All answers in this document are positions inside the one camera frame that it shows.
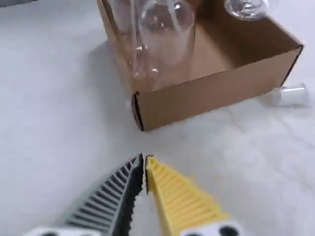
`brown cardboard box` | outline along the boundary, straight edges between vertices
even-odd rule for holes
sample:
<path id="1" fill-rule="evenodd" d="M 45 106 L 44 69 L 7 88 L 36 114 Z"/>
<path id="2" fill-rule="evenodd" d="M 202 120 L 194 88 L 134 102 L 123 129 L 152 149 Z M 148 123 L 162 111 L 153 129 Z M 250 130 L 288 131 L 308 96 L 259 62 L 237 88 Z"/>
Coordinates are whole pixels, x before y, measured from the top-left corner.
<path id="1" fill-rule="evenodd" d="M 280 87 L 302 52 L 303 45 L 272 19 L 239 21 L 226 13 L 223 0 L 188 2 L 197 12 L 192 78 L 150 91 L 143 82 L 133 79 L 120 49 L 111 8 L 107 0 L 97 0 L 141 130 L 154 129 Z"/>

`glass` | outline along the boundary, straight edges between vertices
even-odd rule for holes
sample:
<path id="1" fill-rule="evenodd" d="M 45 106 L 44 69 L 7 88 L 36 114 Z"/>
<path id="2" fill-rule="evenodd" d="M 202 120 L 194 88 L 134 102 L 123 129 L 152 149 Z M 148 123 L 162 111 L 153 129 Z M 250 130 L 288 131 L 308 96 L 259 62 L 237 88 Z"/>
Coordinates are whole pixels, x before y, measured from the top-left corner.
<path id="1" fill-rule="evenodd" d="M 189 4 L 185 0 L 147 0 L 138 26 L 153 90 L 175 84 L 176 78 L 187 80 L 195 35 L 194 10 Z"/>
<path id="2" fill-rule="evenodd" d="M 109 0 L 118 30 L 126 34 L 131 30 L 130 0 Z"/>
<path id="3" fill-rule="evenodd" d="M 263 98 L 272 106 L 307 106 L 309 104 L 309 92 L 304 83 L 275 88 Z"/>
<path id="4" fill-rule="evenodd" d="M 268 14 L 276 0 L 225 0 L 226 11 L 245 21 L 260 20 Z"/>

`white table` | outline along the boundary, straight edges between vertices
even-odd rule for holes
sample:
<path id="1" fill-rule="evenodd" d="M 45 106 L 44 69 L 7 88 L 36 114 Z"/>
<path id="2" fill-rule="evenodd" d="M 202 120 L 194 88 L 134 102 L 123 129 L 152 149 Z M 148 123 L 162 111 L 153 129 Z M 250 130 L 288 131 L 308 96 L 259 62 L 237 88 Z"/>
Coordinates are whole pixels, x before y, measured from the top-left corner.
<path id="1" fill-rule="evenodd" d="M 287 84 L 305 82 L 312 92 L 315 34 L 306 25 L 315 2 L 305 4 L 283 0 L 274 16 L 307 44 Z M 194 178 L 252 235 L 312 235 L 313 108 L 252 99 L 140 132 L 105 40 L 95 0 L 0 9 L 0 235 L 53 225 L 92 183 L 139 152 Z M 152 206 L 142 209 L 132 234 L 158 235 Z"/>

